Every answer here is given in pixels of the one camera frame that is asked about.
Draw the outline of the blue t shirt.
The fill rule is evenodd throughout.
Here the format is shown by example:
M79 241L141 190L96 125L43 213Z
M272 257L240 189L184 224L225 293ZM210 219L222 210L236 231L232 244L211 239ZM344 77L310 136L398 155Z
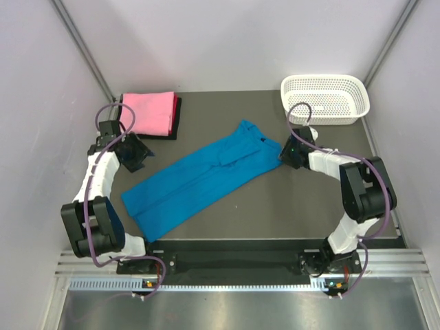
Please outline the blue t shirt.
M144 237L154 242L254 178L278 168L282 146L242 120L230 135L187 155L122 193Z

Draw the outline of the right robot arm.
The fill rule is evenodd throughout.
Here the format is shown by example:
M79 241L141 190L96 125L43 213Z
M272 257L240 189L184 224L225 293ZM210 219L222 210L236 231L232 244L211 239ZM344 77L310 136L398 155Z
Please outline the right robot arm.
M381 218L389 220L397 197L380 157L366 159L315 145L317 131L309 126L293 129L278 158L292 168L306 168L340 182L344 214L319 249L320 273L343 267Z

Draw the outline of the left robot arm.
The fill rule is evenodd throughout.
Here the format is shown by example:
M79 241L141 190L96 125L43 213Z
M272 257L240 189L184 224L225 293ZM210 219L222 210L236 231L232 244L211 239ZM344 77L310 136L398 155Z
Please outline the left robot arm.
M87 151L88 167L80 190L71 203L63 205L60 215L73 253L78 258L132 259L140 272L155 267L154 253L146 250L139 236L125 232L110 201L114 177L121 166L129 172L144 168L144 160L153 155L134 133L126 133L117 120L99 122L98 137Z

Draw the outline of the folded red t shirt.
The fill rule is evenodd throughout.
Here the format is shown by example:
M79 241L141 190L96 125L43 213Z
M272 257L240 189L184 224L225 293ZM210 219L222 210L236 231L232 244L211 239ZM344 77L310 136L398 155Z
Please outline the folded red t shirt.
M171 120L171 128L169 130L169 137L175 138L177 136L178 126L179 126L179 117L180 117L180 107L181 107L181 99L175 95L174 98L174 108L173 115Z

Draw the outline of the white perforated plastic basket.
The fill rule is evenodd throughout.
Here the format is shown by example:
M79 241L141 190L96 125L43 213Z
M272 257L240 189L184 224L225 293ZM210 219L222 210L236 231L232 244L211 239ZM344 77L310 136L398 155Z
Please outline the white perforated plastic basket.
M350 125L371 108L361 80L345 74L288 76L280 96L286 117L297 125Z

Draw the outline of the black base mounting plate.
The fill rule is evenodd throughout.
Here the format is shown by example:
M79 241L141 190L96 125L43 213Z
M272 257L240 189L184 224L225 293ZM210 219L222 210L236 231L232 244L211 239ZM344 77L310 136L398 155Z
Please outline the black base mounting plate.
M166 264L166 285L295 285L311 275L360 273L357 252L332 272L320 273L322 239L160 240L147 247Z

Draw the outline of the aluminium frame rail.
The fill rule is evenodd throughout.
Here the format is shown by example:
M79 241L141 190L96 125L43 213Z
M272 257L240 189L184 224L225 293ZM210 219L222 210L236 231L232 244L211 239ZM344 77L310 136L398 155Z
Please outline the aluminium frame rail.
M96 267L90 258L76 258L71 252L62 252L55 275L72 277L115 276L116 264ZM418 249L370 249L365 277L429 277L430 271L423 252Z

